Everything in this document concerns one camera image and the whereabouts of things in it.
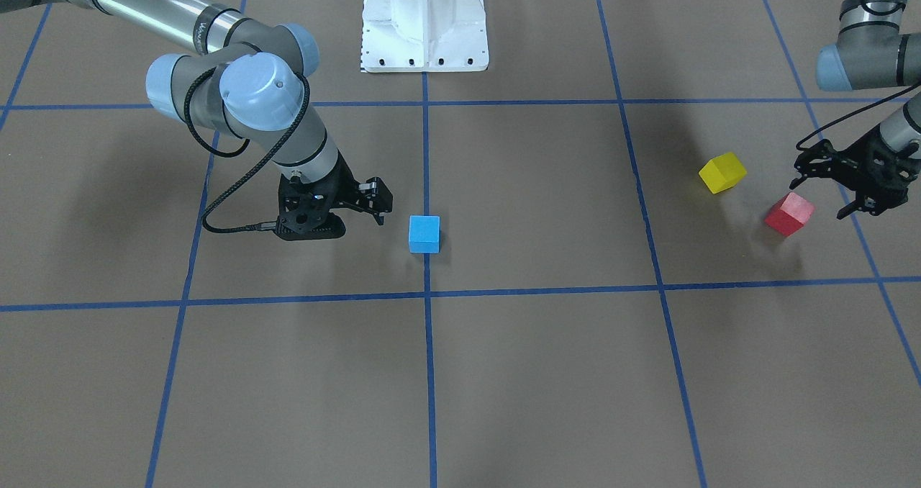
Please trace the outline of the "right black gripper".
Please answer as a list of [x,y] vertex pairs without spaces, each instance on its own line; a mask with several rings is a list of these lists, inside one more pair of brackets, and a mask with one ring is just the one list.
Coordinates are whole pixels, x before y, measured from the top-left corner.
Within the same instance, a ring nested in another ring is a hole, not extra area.
[[338,159],[325,177],[310,184],[282,176],[274,235],[286,241],[342,238],[345,223],[335,209],[369,214],[383,226],[385,216],[394,209],[394,195],[377,176],[366,182],[355,180],[343,159]]

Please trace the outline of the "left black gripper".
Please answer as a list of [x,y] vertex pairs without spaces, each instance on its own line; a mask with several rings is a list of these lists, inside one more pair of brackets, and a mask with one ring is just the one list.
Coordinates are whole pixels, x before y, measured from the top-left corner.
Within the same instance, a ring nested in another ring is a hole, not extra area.
[[855,212],[885,212],[908,200],[908,190],[918,179],[920,160],[915,157],[919,140],[911,140],[901,150],[892,150],[881,131],[871,130],[845,150],[836,150],[831,140],[801,149],[794,168],[799,173],[789,189],[808,179],[832,179],[855,193],[852,202],[836,213],[843,220]]

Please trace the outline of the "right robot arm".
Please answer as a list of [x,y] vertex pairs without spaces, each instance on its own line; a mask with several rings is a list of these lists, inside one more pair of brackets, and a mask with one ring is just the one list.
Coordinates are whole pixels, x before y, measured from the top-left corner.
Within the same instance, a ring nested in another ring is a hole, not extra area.
[[[336,239],[336,209],[378,225],[394,196],[382,179],[355,179],[312,104],[319,67],[313,36],[298,24],[268,26],[211,0],[2,0],[2,12],[66,3],[121,18],[186,49],[148,68],[151,107],[181,122],[208,153],[232,159],[253,145],[266,154],[201,213],[213,233],[272,232],[286,241]],[[217,227],[209,216],[263,167],[279,170],[278,215],[255,225]]]

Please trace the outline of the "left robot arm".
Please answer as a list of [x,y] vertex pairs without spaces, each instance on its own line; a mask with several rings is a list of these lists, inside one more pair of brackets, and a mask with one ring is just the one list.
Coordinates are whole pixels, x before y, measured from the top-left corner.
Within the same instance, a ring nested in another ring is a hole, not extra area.
[[835,43],[820,49],[816,82],[823,91],[896,89],[912,92],[885,120],[842,150],[831,141],[796,144],[795,189],[808,179],[831,179],[852,191],[852,202],[838,219],[855,212],[878,216],[907,203],[912,182],[919,177],[920,35],[901,31],[909,0],[843,0]]

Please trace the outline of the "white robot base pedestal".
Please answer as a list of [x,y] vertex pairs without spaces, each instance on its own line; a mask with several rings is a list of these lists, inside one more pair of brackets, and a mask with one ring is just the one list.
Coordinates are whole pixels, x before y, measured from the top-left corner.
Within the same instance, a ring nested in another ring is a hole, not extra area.
[[363,0],[360,71],[489,68],[486,0]]

